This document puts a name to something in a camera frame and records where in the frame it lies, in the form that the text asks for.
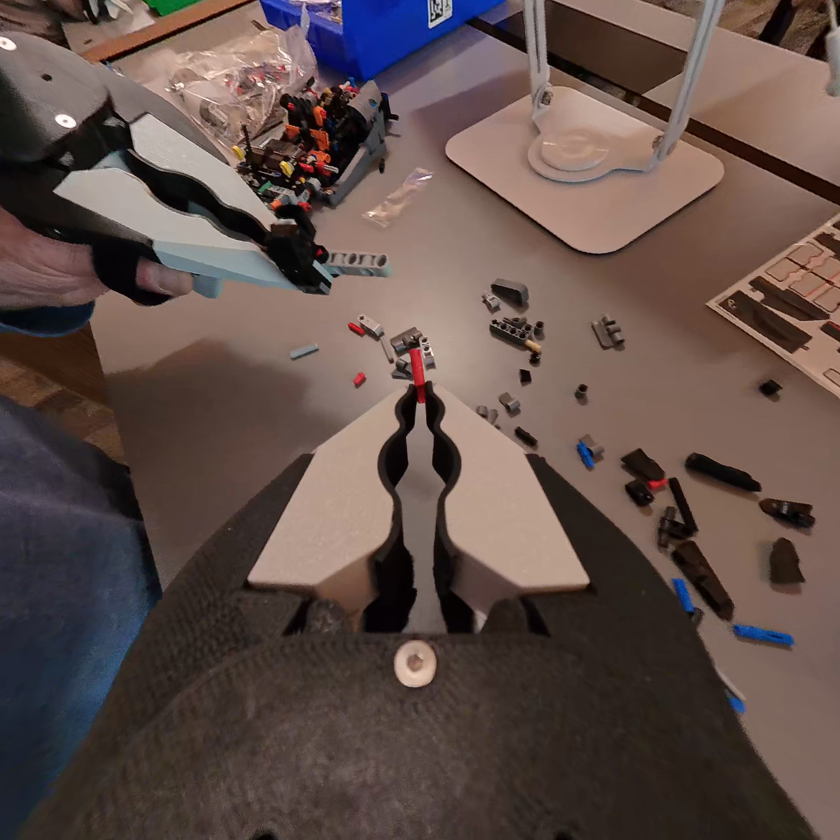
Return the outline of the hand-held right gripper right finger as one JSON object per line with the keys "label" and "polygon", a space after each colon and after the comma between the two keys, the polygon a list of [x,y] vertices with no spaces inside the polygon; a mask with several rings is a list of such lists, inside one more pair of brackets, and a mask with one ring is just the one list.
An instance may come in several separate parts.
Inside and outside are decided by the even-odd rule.
{"label": "hand-held right gripper right finger", "polygon": [[448,631],[498,602],[580,592],[590,577],[529,456],[442,386],[427,388],[437,499],[434,582]]}

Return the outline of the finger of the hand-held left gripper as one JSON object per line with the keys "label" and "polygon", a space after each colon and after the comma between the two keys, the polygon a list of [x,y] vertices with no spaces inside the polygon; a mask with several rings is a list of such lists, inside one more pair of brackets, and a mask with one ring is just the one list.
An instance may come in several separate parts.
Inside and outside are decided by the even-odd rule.
{"label": "finger of the hand-held left gripper", "polygon": [[[229,233],[252,239],[266,252],[264,240],[273,224],[270,212],[224,157],[152,114],[131,122],[127,134],[125,165],[155,197],[180,212],[206,215]],[[148,239],[125,227],[122,242],[142,253],[153,251]]]}
{"label": "finger of the hand-held left gripper", "polygon": [[148,239],[164,266],[192,274],[199,295],[220,295],[227,280],[295,288],[252,239],[229,233],[206,215],[167,206],[126,170],[74,171],[54,194]]}

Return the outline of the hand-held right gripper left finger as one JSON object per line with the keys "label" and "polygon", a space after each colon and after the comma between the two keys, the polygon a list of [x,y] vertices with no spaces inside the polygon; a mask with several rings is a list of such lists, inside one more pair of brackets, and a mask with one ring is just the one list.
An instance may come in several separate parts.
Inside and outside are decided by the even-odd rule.
{"label": "hand-held right gripper left finger", "polygon": [[416,411],[416,388],[399,389],[311,453],[248,574],[250,587],[335,602],[357,627],[375,603],[413,590],[396,488]]}

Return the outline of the small grey black brick assembly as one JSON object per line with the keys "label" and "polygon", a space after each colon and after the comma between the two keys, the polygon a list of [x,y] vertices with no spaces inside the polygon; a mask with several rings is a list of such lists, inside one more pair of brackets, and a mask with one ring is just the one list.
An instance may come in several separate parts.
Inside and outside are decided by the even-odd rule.
{"label": "small grey black brick assembly", "polygon": [[330,293],[333,279],[324,267],[329,253],[316,242],[316,228],[306,212],[270,225],[264,249],[292,286],[313,295]]}

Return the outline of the long light grey lego beam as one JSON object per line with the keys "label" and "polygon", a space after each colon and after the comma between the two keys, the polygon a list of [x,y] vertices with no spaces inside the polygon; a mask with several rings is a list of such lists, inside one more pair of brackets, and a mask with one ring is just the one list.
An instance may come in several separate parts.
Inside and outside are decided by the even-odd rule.
{"label": "long light grey lego beam", "polygon": [[381,277],[392,275],[392,264],[387,255],[360,251],[333,250],[321,268],[331,277]]}

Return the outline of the cluster of dark lego connectors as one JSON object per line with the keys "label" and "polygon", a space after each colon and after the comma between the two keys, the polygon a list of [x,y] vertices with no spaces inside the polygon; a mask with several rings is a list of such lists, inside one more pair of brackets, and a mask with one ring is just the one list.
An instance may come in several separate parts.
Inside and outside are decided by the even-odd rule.
{"label": "cluster of dark lego connectors", "polygon": [[[475,411],[476,414],[485,419],[488,424],[493,426],[496,430],[500,432],[504,431],[499,420],[498,410],[484,405],[477,405]],[[530,450],[536,450],[539,447],[538,439],[522,427],[515,427],[513,436],[519,441],[519,443],[525,445]]]}

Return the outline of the partly built lego model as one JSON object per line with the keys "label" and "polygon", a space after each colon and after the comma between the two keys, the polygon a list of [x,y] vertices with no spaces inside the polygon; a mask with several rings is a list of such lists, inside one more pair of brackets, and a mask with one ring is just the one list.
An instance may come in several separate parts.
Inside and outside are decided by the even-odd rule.
{"label": "partly built lego model", "polygon": [[374,80],[355,79],[285,94],[278,138],[234,147],[236,172],[275,214],[282,207],[309,213],[337,207],[372,171],[384,172],[386,139],[399,117]]}

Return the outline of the dark grey angled lego beam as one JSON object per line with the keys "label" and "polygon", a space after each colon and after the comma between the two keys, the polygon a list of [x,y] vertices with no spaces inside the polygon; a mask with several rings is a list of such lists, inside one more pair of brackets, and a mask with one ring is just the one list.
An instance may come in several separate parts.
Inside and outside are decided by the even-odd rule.
{"label": "dark grey angled lego beam", "polygon": [[497,338],[525,349],[523,345],[525,340],[536,342],[534,327],[525,318],[492,319],[489,330]]}

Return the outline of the cluster of grey lego connectors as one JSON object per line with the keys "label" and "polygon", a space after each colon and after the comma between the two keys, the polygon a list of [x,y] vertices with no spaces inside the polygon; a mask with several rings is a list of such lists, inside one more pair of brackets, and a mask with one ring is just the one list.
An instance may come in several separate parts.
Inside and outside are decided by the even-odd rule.
{"label": "cluster of grey lego connectors", "polygon": [[437,359],[432,344],[425,332],[410,328],[389,339],[393,354],[391,377],[398,381],[409,381],[414,378],[415,363],[412,353],[419,354],[426,372],[437,369]]}

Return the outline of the pile of black lego pieces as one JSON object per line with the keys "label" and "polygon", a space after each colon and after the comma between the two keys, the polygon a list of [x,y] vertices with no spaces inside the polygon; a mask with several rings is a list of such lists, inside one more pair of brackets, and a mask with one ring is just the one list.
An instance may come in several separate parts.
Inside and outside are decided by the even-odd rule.
{"label": "pile of black lego pieces", "polygon": [[[621,461],[626,471],[633,476],[625,484],[625,492],[638,507],[650,507],[655,500],[655,492],[664,488],[667,488],[672,496],[674,503],[666,507],[659,518],[656,540],[661,550],[670,552],[672,561],[682,573],[682,579],[673,579],[672,585],[684,613],[693,624],[699,626],[702,610],[694,604],[688,585],[694,587],[696,593],[718,618],[731,624],[734,635],[741,640],[792,647],[795,642],[793,636],[788,633],[758,626],[732,624],[734,602],[694,540],[699,527],[679,479],[667,476],[660,464],[641,448],[622,456]],[[691,473],[749,494],[758,494],[762,490],[762,485],[750,473],[724,465],[706,455],[689,454],[686,457],[685,468]],[[759,500],[759,508],[773,520],[795,530],[808,532],[816,523],[813,505],[810,503],[764,498]],[[790,539],[779,538],[773,543],[769,565],[770,582],[773,585],[798,587],[805,583],[800,556]],[[742,693],[723,675],[719,667],[715,666],[715,670],[730,707],[736,713],[743,714],[746,711],[746,701]]]}

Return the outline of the lego sticker sheet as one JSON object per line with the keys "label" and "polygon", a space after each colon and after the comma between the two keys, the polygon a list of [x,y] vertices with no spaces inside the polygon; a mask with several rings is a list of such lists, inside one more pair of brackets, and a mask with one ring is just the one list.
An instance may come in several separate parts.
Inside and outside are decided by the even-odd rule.
{"label": "lego sticker sheet", "polygon": [[707,307],[839,397],[839,215]]}

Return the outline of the person's left hand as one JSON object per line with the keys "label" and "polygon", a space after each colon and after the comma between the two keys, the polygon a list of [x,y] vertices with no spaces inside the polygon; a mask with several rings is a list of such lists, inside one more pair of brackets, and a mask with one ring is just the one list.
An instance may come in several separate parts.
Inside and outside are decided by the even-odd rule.
{"label": "person's left hand", "polygon": [[89,245],[60,242],[1,211],[1,309],[68,308],[94,302],[101,282]]}

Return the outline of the small clear plastic bag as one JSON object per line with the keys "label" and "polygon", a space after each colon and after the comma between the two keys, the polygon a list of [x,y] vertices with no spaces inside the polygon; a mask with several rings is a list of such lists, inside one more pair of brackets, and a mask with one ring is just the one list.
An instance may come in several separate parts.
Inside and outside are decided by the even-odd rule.
{"label": "small clear plastic bag", "polygon": [[417,167],[403,183],[372,209],[365,211],[362,218],[379,228],[388,228],[412,204],[434,179],[434,172]]}

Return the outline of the blue storage bin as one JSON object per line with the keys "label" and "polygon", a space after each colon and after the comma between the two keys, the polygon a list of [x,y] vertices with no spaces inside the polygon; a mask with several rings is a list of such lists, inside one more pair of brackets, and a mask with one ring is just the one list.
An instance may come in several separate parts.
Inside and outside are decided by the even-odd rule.
{"label": "blue storage bin", "polygon": [[500,1],[342,1],[341,21],[329,15],[333,2],[261,1],[274,28],[298,26],[308,12],[307,41],[318,68],[367,81],[435,40],[500,5]]}

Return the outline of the person's blue clothing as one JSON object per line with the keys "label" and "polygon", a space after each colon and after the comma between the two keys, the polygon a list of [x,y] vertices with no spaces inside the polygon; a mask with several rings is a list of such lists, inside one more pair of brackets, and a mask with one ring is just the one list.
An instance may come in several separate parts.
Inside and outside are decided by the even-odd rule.
{"label": "person's blue clothing", "polygon": [[127,468],[3,396],[2,838],[89,734],[161,593]]}

